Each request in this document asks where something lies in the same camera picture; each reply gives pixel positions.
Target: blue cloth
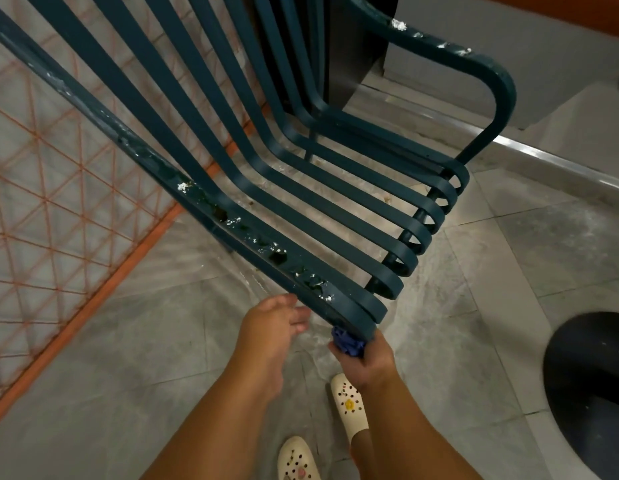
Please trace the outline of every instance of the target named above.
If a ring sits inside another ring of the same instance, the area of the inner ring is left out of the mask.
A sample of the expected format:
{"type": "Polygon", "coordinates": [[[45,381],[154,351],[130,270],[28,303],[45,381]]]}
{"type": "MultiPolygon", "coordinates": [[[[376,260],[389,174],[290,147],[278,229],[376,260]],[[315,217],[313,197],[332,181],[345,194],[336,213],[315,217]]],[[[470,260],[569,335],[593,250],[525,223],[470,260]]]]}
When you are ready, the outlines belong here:
{"type": "Polygon", "coordinates": [[[355,339],[347,330],[335,326],[332,329],[332,338],[334,339],[334,344],[341,352],[351,355],[352,357],[363,356],[365,342],[355,339]]]}

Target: beige crocs shoe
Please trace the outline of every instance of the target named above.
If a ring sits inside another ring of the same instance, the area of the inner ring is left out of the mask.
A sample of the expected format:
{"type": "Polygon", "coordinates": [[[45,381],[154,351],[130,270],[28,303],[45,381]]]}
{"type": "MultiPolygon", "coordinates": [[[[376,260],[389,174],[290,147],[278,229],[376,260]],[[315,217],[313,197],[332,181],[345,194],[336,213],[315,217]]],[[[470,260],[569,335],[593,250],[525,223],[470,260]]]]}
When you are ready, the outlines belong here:
{"type": "Polygon", "coordinates": [[[332,395],[351,443],[356,433],[369,428],[361,393],[350,384],[345,374],[338,374],[332,379],[332,395]]]}
{"type": "Polygon", "coordinates": [[[300,436],[292,436],[281,446],[278,480],[321,480],[312,450],[300,436]]]}

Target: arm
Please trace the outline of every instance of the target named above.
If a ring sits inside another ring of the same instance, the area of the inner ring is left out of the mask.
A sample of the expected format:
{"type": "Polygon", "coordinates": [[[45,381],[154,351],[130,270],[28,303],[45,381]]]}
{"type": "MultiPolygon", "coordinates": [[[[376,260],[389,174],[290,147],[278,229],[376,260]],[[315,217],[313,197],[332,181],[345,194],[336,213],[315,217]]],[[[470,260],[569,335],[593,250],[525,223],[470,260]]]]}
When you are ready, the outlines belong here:
{"type": "Polygon", "coordinates": [[[377,330],[364,358],[330,351],[363,398],[380,478],[481,480],[419,409],[394,363],[394,352],[377,330]]]}
{"type": "Polygon", "coordinates": [[[268,404],[282,389],[282,364],[310,310],[293,294],[267,298],[241,323],[220,378],[141,480],[247,480],[268,404]]]}

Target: gray wall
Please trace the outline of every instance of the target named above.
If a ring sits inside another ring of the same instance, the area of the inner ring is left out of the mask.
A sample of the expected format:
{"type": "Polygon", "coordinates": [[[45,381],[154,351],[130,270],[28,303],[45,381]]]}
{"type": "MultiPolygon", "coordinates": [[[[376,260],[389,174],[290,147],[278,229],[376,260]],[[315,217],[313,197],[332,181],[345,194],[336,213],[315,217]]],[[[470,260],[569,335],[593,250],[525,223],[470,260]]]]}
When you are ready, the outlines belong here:
{"type": "MultiPolygon", "coordinates": [[[[511,124],[540,121],[597,80],[619,72],[619,39],[489,0],[399,0],[395,18],[471,47],[505,66],[516,83],[511,124]]],[[[485,116],[490,92],[465,74],[390,45],[385,77],[485,116]]]]}

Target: person's right hand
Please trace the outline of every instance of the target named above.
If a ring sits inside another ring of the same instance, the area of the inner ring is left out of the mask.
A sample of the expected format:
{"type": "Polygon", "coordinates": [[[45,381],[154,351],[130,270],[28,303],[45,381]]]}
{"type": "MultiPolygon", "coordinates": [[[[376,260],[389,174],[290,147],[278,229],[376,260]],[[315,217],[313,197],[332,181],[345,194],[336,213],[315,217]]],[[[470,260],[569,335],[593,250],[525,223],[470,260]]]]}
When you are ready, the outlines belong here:
{"type": "Polygon", "coordinates": [[[374,339],[365,346],[363,358],[352,357],[341,352],[334,342],[330,342],[328,348],[341,363],[347,379],[361,392],[364,392],[366,388],[382,385],[385,380],[398,376],[394,351],[378,329],[374,334],[374,339]]]}

